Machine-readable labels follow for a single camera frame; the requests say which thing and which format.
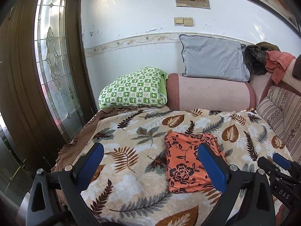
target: bed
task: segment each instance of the bed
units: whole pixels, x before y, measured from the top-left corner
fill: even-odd
[[[257,159],[271,159],[275,152],[291,159],[285,144],[253,108],[239,112],[172,111],[163,106],[122,112],[94,118],[73,144],[62,149],[53,169],[75,164],[94,142],[102,143],[104,158],[81,195],[93,214],[104,220],[124,225],[193,226],[200,225],[210,213],[220,197],[214,187],[195,193],[168,191],[164,137],[170,131],[211,133],[227,162],[241,170],[257,170]],[[58,195],[66,204],[63,195]],[[243,195],[241,191],[231,215],[238,212]],[[274,205],[277,213],[281,202],[274,198]]]

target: door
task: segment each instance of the door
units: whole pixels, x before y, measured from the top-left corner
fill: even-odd
[[[19,0],[0,28],[0,111],[31,171],[53,167],[59,149],[96,113],[79,1]]]

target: wall switch plate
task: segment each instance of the wall switch plate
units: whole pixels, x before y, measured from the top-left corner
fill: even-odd
[[[183,18],[184,26],[193,26],[192,18]]]
[[[184,24],[183,18],[180,18],[180,17],[174,18],[174,21],[175,21],[175,25],[183,25]]]

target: orange towel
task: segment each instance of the orange towel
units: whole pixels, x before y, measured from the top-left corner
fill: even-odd
[[[211,134],[184,134],[171,132],[165,136],[167,149],[167,177],[169,191],[177,193],[193,193],[213,188],[213,184],[198,159],[198,147],[208,143],[216,155],[224,160],[225,156]]]
[[[268,72],[273,73],[272,80],[275,82],[276,85],[278,85],[278,83],[284,77],[285,71],[293,59],[295,59],[295,57],[290,53],[279,51],[266,52],[265,68]]]

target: wallpaper border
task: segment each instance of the wallpaper border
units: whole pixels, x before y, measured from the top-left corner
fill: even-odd
[[[219,39],[227,39],[232,41],[237,41],[240,44],[250,45],[252,43],[239,40],[227,36],[222,35],[214,35],[214,34],[204,34],[204,33],[188,33],[188,32],[172,32],[172,33],[154,33],[154,34],[143,34],[133,37],[127,37],[120,40],[110,41],[92,48],[85,49],[85,56],[90,57],[96,54],[105,53],[109,51],[113,51],[120,48],[125,47],[133,47],[138,45],[145,44],[155,44],[155,43],[175,43],[180,42],[179,35],[187,34],[187,35],[202,35],[206,37],[219,38]]]

